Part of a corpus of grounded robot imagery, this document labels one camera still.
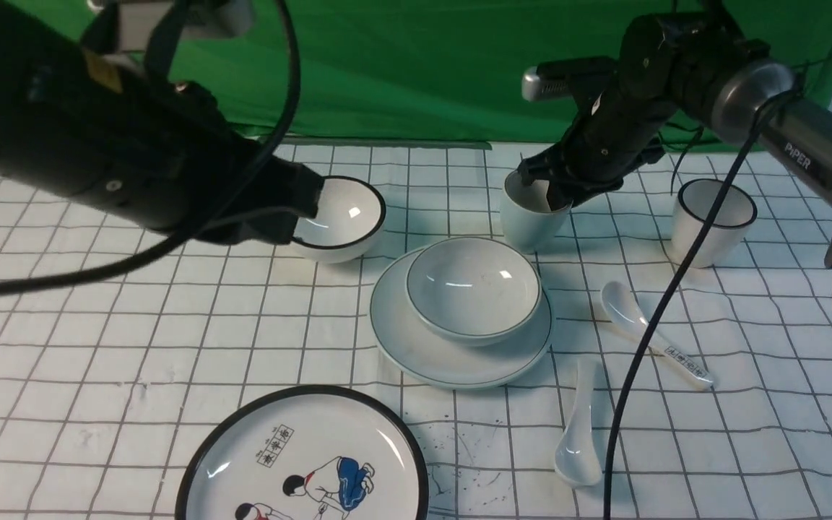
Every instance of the white grid tablecloth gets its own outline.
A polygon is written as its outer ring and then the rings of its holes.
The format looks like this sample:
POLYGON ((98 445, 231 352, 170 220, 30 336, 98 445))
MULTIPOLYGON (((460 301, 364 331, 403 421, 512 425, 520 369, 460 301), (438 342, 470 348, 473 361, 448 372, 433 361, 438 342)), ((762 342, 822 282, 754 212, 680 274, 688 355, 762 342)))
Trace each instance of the white grid tablecloth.
MULTIPOLYGON (((541 149, 286 146, 282 157, 386 197, 386 233, 363 260, 317 266, 261 243, 189 243, 106 283, 0 298, 0 519, 169 517, 205 435, 241 404, 303 383, 350 386, 403 417, 425 452, 430 518, 601 516, 601 486, 569 490, 551 457, 578 355, 604 366, 594 427, 607 443, 635 345, 607 322, 598 290, 630 283, 650 309, 670 280, 669 157, 578 208, 531 257, 558 329, 514 384, 413 381, 382 358, 367 317, 374 282, 404 251, 501 235, 504 175, 541 149)), ((731 161, 693 155, 681 180, 720 177, 731 161)), ((690 273, 661 325, 719 384, 693 391, 645 360, 622 422, 618 517, 832 517, 832 210, 765 155, 737 185, 759 220, 721 266, 690 273)), ((0 180, 0 279, 97 266, 159 239, 0 180)))

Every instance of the ceramic spoon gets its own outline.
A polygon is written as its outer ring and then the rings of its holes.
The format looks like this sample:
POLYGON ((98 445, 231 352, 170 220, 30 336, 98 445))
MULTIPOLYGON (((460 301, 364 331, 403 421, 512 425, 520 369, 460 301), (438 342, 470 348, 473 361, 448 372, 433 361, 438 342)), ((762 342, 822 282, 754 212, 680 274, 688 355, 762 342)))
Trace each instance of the ceramic spoon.
POLYGON ((594 359, 577 361, 577 396, 567 429, 554 452, 554 471, 572 488, 598 484, 602 480, 602 461, 592 443, 592 381, 599 367, 594 359))
MULTIPOLYGON (((647 318, 644 317, 644 311, 638 306, 638 301, 634 299, 634 294, 628 287, 618 281, 605 284, 605 287, 602 287, 602 306, 608 318, 622 332, 633 339, 643 338, 647 330, 647 318)), ((658 355, 671 359, 673 366, 699 388, 710 389, 714 385, 711 374, 702 368, 702 365, 684 355, 668 339, 661 336, 659 330, 654 330, 654 336, 650 339, 650 348, 658 355)))

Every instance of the plate with cartoon illustration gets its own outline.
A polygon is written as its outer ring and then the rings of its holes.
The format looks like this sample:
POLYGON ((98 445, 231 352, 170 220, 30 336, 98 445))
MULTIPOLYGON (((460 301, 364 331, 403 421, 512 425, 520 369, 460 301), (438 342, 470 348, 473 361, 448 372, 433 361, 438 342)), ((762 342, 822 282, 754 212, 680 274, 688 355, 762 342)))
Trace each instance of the plate with cartoon illustration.
POLYGON ((389 408, 330 386, 277 391, 211 432, 175 520, 425 520, 423 452, 389 408))

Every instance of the green screen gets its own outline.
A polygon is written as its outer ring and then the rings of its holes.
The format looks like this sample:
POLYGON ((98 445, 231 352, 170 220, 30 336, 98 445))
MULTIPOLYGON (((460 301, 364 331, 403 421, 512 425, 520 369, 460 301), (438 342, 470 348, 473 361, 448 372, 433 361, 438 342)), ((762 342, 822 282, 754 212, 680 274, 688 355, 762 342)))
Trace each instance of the green screen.
MULTIPOLYGON (((78 38, 93 14, 85 0, 11 0, 78 38)), ((254 0, 245 37, 185 42, 173 79, 211 90, 227 119, 264 133, 286 89, 284 40, 269 0, 254 0)), ((680 9, 696 3, 680 2, 680 9)), ((292 131, 361 139, 551 142, 567 129, 572 101, 526 103, 529 66, 617 56, 639 14, 668 0, 290 0, 303 57, 303 98, 292 131)), ((812 66, 810 98, 832 96, 832 0, 726 0, 750 38, 776 59, 812 66)), ((678 119, 683 124, 689 121, 678 119)), ((668 131, 671 142, 688 135, 668 131)))

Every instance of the white cup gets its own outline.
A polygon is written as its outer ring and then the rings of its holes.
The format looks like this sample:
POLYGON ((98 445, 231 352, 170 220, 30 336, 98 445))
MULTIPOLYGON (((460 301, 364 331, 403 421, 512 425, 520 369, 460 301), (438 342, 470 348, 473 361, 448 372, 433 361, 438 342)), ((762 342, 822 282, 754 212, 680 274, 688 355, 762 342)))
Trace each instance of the white cup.
POLYGON ((550 181, 523 186, 518 171, 506 175, 499 204, 499 220, 506 243, 522 253, 534 253, 554 238, 567 220, 569 204, 551 209, 547 203, 550 181))
MULTIPOLYGON (((698 178, 680 188, 673 210, 673 237, 669 259, 681 264, 699 234, 723 182, 698 178)), ((736 186, 727 189, 721 211, 714 218, 708 236, 699 247, 692 267, 709 267, 719 262, 743 240, 756 220, 756 204, 746 191, 736 186)))

